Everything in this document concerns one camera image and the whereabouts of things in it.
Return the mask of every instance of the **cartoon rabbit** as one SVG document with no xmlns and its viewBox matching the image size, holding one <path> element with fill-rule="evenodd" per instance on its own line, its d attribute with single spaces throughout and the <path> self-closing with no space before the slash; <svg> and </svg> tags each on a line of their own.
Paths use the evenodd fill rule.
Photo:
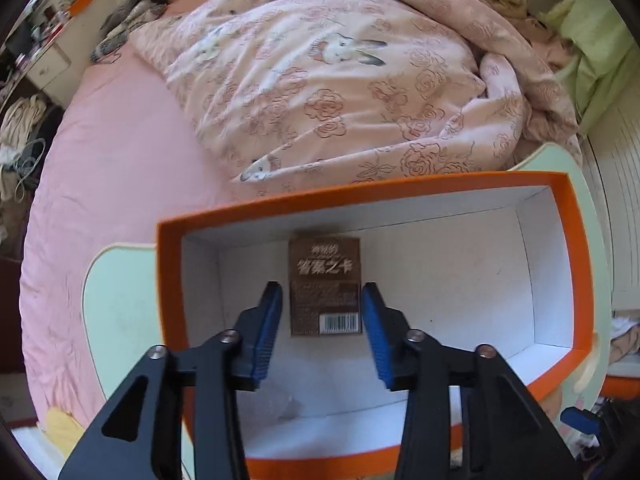
<svg viewBox="0 0 640 480">
<path fill-rule="evenodd" d="M 266 158 L 267 160 L 264 160 L 264 157 L 254 160 L 252 165 L 240 174 L 240 182 L 246 182 L 247 180 L 261 182 L 267 178 L 268 174 L 272 171 L 281 168 L 282 162 L 277 156 L 271 155 L 270 153 Z"/>
<path fill-rule="evenodd" d="M 385 41 L 354 40 L 334 32 L 311 47 L 310 56 L 316 61 L 333 65 L 343 61 L 356 60 L 365 65 L 384 66 L 386 63 L 364 50 L 375 50 L 386 47 Z"/>
</svg>

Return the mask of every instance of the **orange object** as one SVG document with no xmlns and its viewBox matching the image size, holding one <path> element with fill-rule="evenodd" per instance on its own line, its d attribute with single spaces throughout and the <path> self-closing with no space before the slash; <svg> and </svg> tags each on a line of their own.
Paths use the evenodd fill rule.
<svg viewBox="0 0 640 480">
<path fill-rule="evenodd" d="M 189 347 L 182 303 L 182 238 L 187 233 L 232 222 L 255 220 L 322 208 L 394 200 L 494 187 L 548 186 L 553 192 L 564 230 L 574 292 L 574 341 L 572 349 L 552 368 L 529 384 L 540 401 L 553 393 L 591 351 L 593 336 L 593 285 L 591 263 L 582 216 L 569 177 L 563 173 L 513 171 L 431 175 L 353 186 L 330 187 L 294 195 L 245 202 L 212 211 L 188 214 L 158 224 L 157 271 L 159 314 L 164 344 L 172 351 Z M 186 391 L 184 421 L 193 437 L 193 392 Z M 462 426 L 451 428 L 451 447 L 462 446 Z M 399 446 L 332 458 L 272 460 L 248 458 L 251 478 L 323 480 L 359 478 L 393 471 Z"/>
<path fill-rule="evenodd" d="M 640 379 L 607 376 L 604 379 L 600 395 L 617 399 L 640 397 Z"/>
<path fill-rule="evenodd" d="M 83 10 L 85 10 L 92 1 L 93 0 L 76 0 L 76 1 L 74 1 L 71 4 L 71 6 L 69 7 L 69 14 L 71 16 L 77 16 Z"/>
</svg>

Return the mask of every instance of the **floral pattern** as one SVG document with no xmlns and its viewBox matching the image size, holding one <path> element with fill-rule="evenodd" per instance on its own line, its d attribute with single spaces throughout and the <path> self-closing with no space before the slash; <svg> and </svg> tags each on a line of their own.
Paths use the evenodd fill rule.
<svg viewBox="0 0 640 480">
<path fill-rule="evenodd" d="M 412 142 L 400 159 L 402 173 L 405 176 L 467 173 L 471 167 L 469 157 L 472 151 L 473 145 L 466 155 L 449 155 L 447 147 L 441 146 L 437 142 L 433 144 Z"/>
<path fill-rule="evenodd" d="M 326 139 L 327 137 L 331 136 L 341 137 L 347 133 L 347 128 L 344 126 L 342 119 L 338 117 L 336 119 L 325 121 L 319 126 L 316 126 L 314 128 L 314 133 L 322 139 Z"/>
<path fill-rule="evenodd" d="M 292 96 L 306 86 L 308 72 L 303 68 L 292 66 L 280 74 L 276 87 L 282 96 Z"/>
<path fill-rule="evenodd" d="M 409 102 L 407 90 L 398 86 L 398 83 L 390 78 L 386 81 L 373 81 L 368 85 L 371 94 L 381 100 L 385 108 L 391 112 L 392 119 L 400 116 L 403 107 Z"/>
<path fill-rule="evenodd" d="M 354 180 L 352 184 L 385 180 L 396 169 L 396 166 L 380 163 L 380 152 L 378 150 L 376 150 L 375 162 L 364 162 L 358 167 L 361 171 L 356 175 L 356 180 Z"/>
<path fill-rule="evenodd" d="M 344 100 L 340 94 L 323 88 L 306 100 L 305 114 L 312 119 L 325 121 L 335 119 L 343 108 Z"/>
<path fill-rule="evenodd" d="M 210 0 L 159 21 L 131 43 L 246 198 L 494 170 L 540 139 L 579 156 L 566 93 L 475 0 Z"/>
<path fill-rule="evenodd" d="M 389 34 L 394 30 L 393 26 L 391 25 L 391 22 L 388 22 L 387 20 L 383 20 L 382 18 L 377 18 L 376 21 L 373 22 L 371 27 L 375 28 L 378 32 L 382 34 Z"/>
</svg>

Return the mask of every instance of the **clothing pile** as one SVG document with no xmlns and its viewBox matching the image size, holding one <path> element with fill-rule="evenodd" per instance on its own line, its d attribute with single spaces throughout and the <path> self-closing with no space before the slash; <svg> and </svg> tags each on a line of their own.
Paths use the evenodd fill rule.
<svg viewBox="0 0 640 480">
<path fill-rule="evenodd" d="M 532 16 L 522 0 L 479 0 L 513 25 L 533 50 L 557 72 L 569 65 L 574 56 L 571 41 L 561 38 L 551 28 Z"/>
<path fill-rule="evenodd" d="M 91 53 L 91 61 L 101 62 L 127 43 L 129 34 L 145 23 L 160 18 L 169 0 L 127 0 L 111 13 L 100 28 L 102 41 Z"/>
<path fill-rule="evenodd" d="M 640 70 L 640 48 L 609 0 L 562 0 L 540 21 L 522 0 L 479 0 L 508 22 L 556 73 L 587 136 Z"/>
<path fill-rule="evenodd" d="M 0 126 L 0 205 L 2 202 L 15 199 L 21 202 L 24 190 L 20 195 L 20 184 L 24 177 L 17 171 L 3 171 L 14 167 L 27 147 L 29 135 L 40 122 L 47 109 L 46 103 L 39 95 L 20 98 L 11 105 L 4 115 Z"/>
</svg>

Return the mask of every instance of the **white drawer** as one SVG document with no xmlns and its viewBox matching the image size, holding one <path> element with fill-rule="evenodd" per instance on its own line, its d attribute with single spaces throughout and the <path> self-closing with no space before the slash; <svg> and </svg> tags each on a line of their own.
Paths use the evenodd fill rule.
<svg viewBox="0 0 640 480">
<path fill-rule="evenodd" d="M 29 69 L 27 77 L 31 79 L 34 85 L 42 89 L 68 67 L 68 59 L 54 44 Z"/>
</svg>

